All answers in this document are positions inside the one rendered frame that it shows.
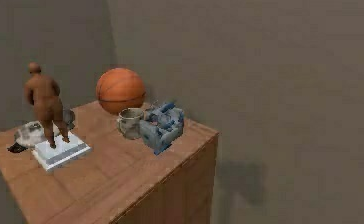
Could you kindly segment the brown wooden chest of drawers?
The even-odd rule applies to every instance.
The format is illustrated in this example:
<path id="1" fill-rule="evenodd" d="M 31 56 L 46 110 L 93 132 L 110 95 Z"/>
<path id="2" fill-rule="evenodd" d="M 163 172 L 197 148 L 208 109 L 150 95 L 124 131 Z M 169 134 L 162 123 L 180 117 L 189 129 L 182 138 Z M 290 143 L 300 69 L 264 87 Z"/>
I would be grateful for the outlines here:
<path id="1" fill-rule="evenodd" d="M 29 151 L 8 152 L 14 132 L 0 132 L 0 171 L 27 224 L 210 224 L 217 131 L 186 120 L 155 155 L 98 103 L 74 112 L 73 132 L 92 150 L 51 173 Z"/>

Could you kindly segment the brown figure statue white base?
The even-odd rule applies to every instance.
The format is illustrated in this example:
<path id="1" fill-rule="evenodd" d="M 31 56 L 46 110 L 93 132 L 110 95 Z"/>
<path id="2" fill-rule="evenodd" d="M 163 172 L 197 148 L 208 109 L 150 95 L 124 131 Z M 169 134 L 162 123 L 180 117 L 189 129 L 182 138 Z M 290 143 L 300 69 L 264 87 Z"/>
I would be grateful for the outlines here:
<path id="1" fill-rule="evenodd" d="M 34 146 L 33 155 L 46 172 L 52 172 L 90 152 L 92 148 L 69 131 L 57 82 L 43 74 L 36 62 L 28 64 L 28 71 L 31 77 L 24 85 L 25 97 L 33 107 L 45 137 Z"/>

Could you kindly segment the blue grey pen holder box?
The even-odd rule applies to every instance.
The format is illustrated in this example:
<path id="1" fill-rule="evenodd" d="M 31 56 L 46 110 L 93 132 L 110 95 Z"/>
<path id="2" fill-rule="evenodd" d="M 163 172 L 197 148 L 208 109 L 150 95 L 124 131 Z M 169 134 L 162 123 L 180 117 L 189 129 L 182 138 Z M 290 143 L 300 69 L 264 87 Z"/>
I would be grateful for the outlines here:
<path id="1" fill-rule="evenodd" d="M 183 134 L 184 111 L 177 108 L 174 102 L 152 105 L 144 110 L 144 118 L 140 121 L 139 128 L 144 144 L 155 155 L 159 155 Z"/>

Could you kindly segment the orange basketball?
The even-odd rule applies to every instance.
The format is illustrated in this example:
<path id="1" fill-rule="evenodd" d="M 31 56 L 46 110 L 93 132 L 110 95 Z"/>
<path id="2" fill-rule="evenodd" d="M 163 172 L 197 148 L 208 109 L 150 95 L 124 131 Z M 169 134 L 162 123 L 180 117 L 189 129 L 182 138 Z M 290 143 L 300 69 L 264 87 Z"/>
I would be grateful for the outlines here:
<path id="1" fill-rule="evenodd" d="M 96 85 L 96 98 L 100 106 L 113 115 L 127 108 L 141 107 L 145 96 L 145 85 L 140 76 L 126 68 L 108 70 Z"/>

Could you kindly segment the beige mug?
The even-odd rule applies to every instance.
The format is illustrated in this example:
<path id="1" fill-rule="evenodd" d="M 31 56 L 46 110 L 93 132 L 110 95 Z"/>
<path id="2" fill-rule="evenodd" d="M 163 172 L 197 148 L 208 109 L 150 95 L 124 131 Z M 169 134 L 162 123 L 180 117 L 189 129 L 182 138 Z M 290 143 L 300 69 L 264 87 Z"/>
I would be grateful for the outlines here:
<path id="1" fill-rule="evenodd" d="M 144 117 L 141 108 L 127 108 L 122 110 L 117 118 L 117 128 L 124 138 L 135 140 L 140 137 L 139 123 Z"/>

